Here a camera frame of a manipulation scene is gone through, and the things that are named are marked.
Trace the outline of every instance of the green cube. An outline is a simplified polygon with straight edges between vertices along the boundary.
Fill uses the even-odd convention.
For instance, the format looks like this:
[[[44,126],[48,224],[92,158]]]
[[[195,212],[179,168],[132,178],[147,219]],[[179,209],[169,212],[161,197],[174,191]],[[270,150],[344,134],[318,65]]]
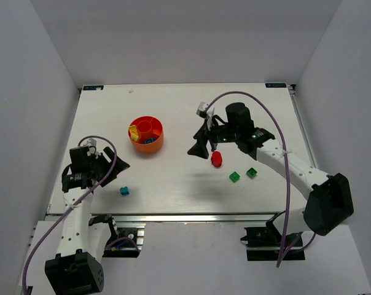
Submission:
[[[235,183],[240,179],[240,175],[237,174],[237,172],[233,172],[231,175],[229,175],[229,178]]]
[[[257,170],[253,169],[252,167],[246,173],[250,178],[254,178],[257,176]]]

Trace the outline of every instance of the teal cube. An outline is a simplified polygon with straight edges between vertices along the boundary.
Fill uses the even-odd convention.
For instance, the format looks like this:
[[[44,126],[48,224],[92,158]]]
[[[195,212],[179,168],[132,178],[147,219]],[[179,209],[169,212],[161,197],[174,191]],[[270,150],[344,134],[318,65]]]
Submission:
[[[120,193],[121,195],[129,195],[130,191],[128,190],[128,187],[125,186],[120,188]]]
[[[250,177],[250,178],[254,178],[255,176],[257,176],[257,170],[253,169],[252,167],[247,171],[247,175]]]
[[[229,178],[235,183],[240,179],[240,175],[237,172],[233,172],[231,175],[229,175]]]

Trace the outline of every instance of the cable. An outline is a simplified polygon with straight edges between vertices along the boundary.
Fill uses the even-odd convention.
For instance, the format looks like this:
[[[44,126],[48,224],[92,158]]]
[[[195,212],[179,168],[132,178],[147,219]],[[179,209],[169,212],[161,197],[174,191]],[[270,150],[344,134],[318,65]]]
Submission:
[[[68,165],[64,168],[64,170],[63,170],[63,172],[62,172],[62,174],[61,174],[61,178],[63,178],[64,176],[67,175],[68,170],[69,170],[70,167],[71,167],[71,164],[68,164]]]
[[[286,153],[286,142],[285,142],[285,139],[284,139],[284,134],[283,134],[283,131],[281,130],[281,128],[279,127],[279,125],[277,123],[277,120],[274,118],[273,114],[266,108],[266,106],[259,99],[257,99],[254,95],[251,95],[251,94],[249,94],[247,92],[244,92],[244,91],[229,91],[229,92],[225,92],[225,93],[217,96],[208,105],[208,107],[205,109],[205,112],[207,112],[208,109],[217,100],[219,100],[223,96],[226,96],[226,95],[229,95],[229,94],[242,94],[242,95],[246,95],[246,96],[252,98],[254,101],[256,101],[262,107],[262,109],[264,109],[266,111],[266,113],[269,115],[269,117],[273,121],[273,123],[276,126],[277,131],[279,133],[279,137],[281,138],[281,142],[283,144],[284,163],[285,163],[285,178],[286,178],[286,205],[285,205],[285,217],[284,217],[283,233],[282,233],[282,236],[281,236],[281,244],[279,246],[279,254],[278,254],[278,259],[277,259],[277,264],[276,264],[276,266],[279,267],[279,265],[281,264],[281,261],[283,261],[283,259],[285,257],[285,255],[284,255],[284,247],[285,247],[286,232],[287,232],[288,220],[289,220],[289,214],[288,213],[289,213],[289,207],[290,207],[290,204],[291,204],[291,180],[290,180],[290,176],[289,176],[289,161],[288,161],[288,154]]]
[[[291,250],[291,248],[297,243],[297,241],[300,239],[300,237],[302,236],[302,233],[303,232],[299,232],[296,236],[296,238],[292,241],[292,243],[290,243],[288,245],[288,247],[285,248],[285,251],[283,253],[283,259],[284,257],[288,254],[288,252]]]
[[[303,248],[301,248],[299,250],[294,250],[293,253],[298,253],[298,252],[306,250],[313,243],[315,237],[316,237],[316,233],[313,234],[311,240]]]
[[[77,144],[78,146],[81,145],[81,143],[83,141],[85,141],[86,139],[89,139],[89,138],[98,138],[100,140],[104,140],[106,141],[112,148],[113,148],[113,152],[114,152],[114,159],[116,159],[117,157],[117,150],[116,150],[116,147],[114,146],[114,144],[107,140],[105,137],[102,137],[102,136],[99,136],[99,135],[90,135],[90,136],[86,136],[86,137],[83,137],[79,143]],[[59,225],[60,222],[62,222],[62,220],[64,220],[65,217],[67,217],[67,215],[74,209],[74,206],[78,205],[81,201],[83,201],[89,194],[91,194],[101,183],[103,183],[106,178],[111,174],[113,168],[115,167],[116,165],[116,161],[114,160],[110,169],[108,170],[108,172],[105,174],[105,176],[100,180],[98,181],[96,184],[94,184],[94,186],[92,186],[86,193],[84,193],[79,199],[77,199],[75,201],[75,203],[70,206],[64,213],[63,215],[60,216],[59,219],[57,219],[57,221],[50,227],[50,229],[48,229],[48,231],[41,237],[41,239],[37,242],[37,244],[34,246],[34,248],[31,250],[29,256],[27,257],[27,260],[26,260],[26,264],[23,268],[23,275],[22,275],[22,278],[21,278],[21,285],[22,285],[22,289],[23,289],[23,294],[24,295],[28,295],[28,289],[27,289],[27,270],[28,270],[28,267],[30,265],[30,262],[35,254],[35,252],[37,251],[37,249],[39,248],[39,246],[42,244],[42,242],[48,237],[48,235],[56,228],[57,225]]]
[[[115,239],[112,243],[110,243],[107,247],[106,247],[106,250],[109,250],[112,248],[113,245],[117,244],[118,242],[120,241],[129,241],[131,242],[132,244],[134,244],[135,248],[138,250],[138,252],[140,252],[139,248],[138,248],[138,245],[135,243],[135,241],[131,238],[128,238],[128,237],[122,237],[122,238],[117,238]]]
[[[218,115],[214,115],[212,119],[213,119],[213,120],[216,119],[216,120],[220,121],[222,125],[227,125],[227,124],[228,124],[228,123],[226,123],[224,120],[222,120],[222,119],[220,118],[220,116],[218,116]]]
[[[123,242],[121,242],[120,244],[116,245],[116,248],[120,249],[120,247],[121,247],[122,245],[126,244],[126,242],[127,242],[127,241],[123,241]]]

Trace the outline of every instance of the red object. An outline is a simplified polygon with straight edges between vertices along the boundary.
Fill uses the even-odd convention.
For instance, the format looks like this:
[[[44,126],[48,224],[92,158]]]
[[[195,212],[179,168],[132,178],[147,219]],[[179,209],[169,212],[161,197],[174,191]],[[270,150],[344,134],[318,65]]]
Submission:
[[[216,168],[221,167],[222,157],[220,152],[213,152],[213,154],[211,155],[211,163]]]
[[[139,140],[133,141],[130,138],[130,141],[133,147],[139,151],[147,154],[157,152],[163,144],[163,128],[161,122],[150,116],[144,116],[135,119],[130,126],[135,125],[138,129]],[[143,143],[145,140],[151,140],[152,138],[155,141],[150,143]]]

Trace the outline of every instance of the small label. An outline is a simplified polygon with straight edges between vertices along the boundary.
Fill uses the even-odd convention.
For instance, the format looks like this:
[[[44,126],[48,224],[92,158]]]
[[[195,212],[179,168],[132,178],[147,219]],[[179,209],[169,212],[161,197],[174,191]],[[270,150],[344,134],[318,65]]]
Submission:
[[[286,88],[285,83],[265,83],[266,88]]]
[[[155,138],[149,138],[148,140],[144,140],[143,143],[148,144],[148,143],[152,143],[153,141],[155,141]]]
[[[104,85],[83,86],[83,90],[103,90]]]
[[[257,138],[261,137],[263,134],[265,133],[262,130],[257,130],[254,132],[253,135],[251,135],[251,137],[256,140]]]

